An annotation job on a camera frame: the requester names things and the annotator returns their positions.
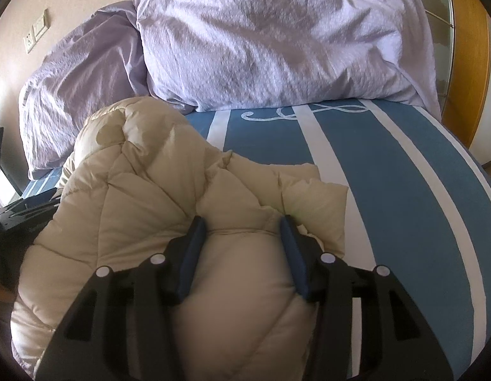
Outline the beige puffer down jacket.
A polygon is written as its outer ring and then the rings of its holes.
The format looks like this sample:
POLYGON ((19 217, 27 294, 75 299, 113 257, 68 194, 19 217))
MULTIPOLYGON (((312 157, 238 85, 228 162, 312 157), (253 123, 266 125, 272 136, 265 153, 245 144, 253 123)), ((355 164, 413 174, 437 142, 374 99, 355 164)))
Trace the beige puffer down jacket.
POLYGON ((312 164, 264 165, 207 141, 172 107, 126 99, 90 116, 65 162, 61 202, 27 250, 10 319, 35 376, 65 312, 101 266, 121 271, 205 219, 208 237, 173 327, 190 380, 298 380, 316 310, 295 292, 282 217, 344 253, 348 189, 312 164))

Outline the blue white striped bedsheet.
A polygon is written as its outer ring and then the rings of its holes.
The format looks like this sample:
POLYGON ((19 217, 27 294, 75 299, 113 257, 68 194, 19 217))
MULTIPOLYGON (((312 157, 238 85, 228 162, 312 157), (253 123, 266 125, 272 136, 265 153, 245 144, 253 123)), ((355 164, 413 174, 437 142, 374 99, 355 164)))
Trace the blue white striped bedsheet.
POLYGON ((491 337, 491 181, 432 116, 348 100, 184 117, 221 151, 346 186, 341 257, 390 267, 465 372, 491 337))

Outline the darker lavender pillow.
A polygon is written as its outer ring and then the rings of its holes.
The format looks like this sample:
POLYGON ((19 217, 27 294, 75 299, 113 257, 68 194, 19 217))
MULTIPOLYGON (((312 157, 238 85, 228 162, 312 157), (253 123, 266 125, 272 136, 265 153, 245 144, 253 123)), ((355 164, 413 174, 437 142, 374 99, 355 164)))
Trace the darker lavender pillow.
POLYGON ((61 167, 73 152, 86 120, 121 103, 151 103, 175 113, 157 99, 147 82, 145 55, 167 48, 143 40, 132 2, 105 6, 53 46, 19 94, 20 134, 29 177, 61 167))

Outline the large lavender pillow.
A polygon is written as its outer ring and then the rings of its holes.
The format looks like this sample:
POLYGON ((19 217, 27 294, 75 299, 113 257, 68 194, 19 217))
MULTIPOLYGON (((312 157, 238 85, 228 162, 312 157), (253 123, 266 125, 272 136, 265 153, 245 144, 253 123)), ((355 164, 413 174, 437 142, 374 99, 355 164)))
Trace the large lavender pillow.
POLYGON ((439 117, 421 0, 132 0, 151 93, 184 113, 385 99, 439 117))

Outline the wooden wardrobe with glass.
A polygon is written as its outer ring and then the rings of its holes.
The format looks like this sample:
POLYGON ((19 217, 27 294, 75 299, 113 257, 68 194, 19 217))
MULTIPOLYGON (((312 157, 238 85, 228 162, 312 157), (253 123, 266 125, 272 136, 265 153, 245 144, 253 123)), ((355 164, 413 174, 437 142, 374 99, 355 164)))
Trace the wooden wardrobe with glass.
POLYGON ((491 163, 491 17, 480 0, 422 0, 444 126, 491 163))

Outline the white wall switch plate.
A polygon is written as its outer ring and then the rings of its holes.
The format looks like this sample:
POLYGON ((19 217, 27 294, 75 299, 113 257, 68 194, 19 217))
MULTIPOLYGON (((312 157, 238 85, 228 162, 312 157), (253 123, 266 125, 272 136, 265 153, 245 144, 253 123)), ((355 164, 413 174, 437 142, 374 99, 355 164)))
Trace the white wall switch plate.
POLYGON ((42 14, 35 20, 29 31, 23 36, 23 45, 26 53, 30 53, 41 37, 50 28, 48 9, 44 9, 42 14))

